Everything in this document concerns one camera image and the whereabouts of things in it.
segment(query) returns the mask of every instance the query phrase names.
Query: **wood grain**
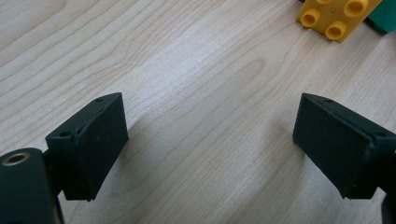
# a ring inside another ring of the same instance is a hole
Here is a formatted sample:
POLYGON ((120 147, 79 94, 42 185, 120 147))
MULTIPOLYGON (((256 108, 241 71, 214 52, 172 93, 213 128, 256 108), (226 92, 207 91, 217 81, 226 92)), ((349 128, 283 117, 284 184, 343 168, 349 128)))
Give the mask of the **wood grain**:
POLYGON ((380 223, 292 143, 302 92, 396 132, 396 33, 343 43, 298 1, 0 1, 0 151, 123 94, 130 141, 67 223, 380 223))

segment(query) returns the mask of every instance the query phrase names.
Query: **yellow lego brick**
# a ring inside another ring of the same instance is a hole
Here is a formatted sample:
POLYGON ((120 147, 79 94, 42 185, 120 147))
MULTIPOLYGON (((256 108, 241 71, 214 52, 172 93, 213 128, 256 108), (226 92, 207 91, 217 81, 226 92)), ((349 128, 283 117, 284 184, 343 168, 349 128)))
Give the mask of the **yellow lego brick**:
POLYGON ((305 0, 297 22, 342 43, 381 0, 305 0))

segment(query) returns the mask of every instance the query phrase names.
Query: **lego stud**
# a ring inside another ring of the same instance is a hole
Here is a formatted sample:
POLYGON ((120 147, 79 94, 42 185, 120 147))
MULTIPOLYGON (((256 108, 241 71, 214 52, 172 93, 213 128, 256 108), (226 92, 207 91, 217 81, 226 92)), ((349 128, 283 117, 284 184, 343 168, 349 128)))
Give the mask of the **lego stud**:
POLYGON ((360 16, 369 5, 369 0, 349 0, 344 6, 344 14, 350 18, 360 16))
POLYGON ((345 23, 341 21, 335 21, 327 27, 325 35, 330 40, 337 40, 344 35, 346 28, 347 26, 345 23))
POLYGON ((328 4, 328 3, 330 3, 332 0, 317 0, 317 2, 319 3, 319 4, 328 4))
POLYGON ((305 27, 312 27, 317 24, 319 17, 320 12, 314 8, 310 8, 301 16, 301 24, 305 27))

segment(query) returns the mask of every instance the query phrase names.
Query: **dark green plastic block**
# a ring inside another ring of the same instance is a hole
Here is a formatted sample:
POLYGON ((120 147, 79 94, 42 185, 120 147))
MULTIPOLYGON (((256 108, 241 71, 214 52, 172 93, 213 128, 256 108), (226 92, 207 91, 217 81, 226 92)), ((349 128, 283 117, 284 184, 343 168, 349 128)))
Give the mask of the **dark green plastic block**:
POLYGON ((375 29, 390 33, 396 30, 396 0, 382 0, 382 2, 368 16, 375 24, 375 29))

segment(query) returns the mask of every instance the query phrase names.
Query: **wooden table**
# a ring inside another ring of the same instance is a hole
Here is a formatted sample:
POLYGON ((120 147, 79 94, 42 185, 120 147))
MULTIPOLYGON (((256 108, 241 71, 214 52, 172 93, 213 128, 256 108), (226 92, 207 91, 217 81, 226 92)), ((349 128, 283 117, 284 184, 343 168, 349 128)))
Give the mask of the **wooden table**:
POLYGON ((343 43, 289 1, 0 3, 0 150, 122 92, 130 140, 66 223, 380 223, 384 192, 343 200, 292 142, 302 92, 396 132, 396 33, 343 43))

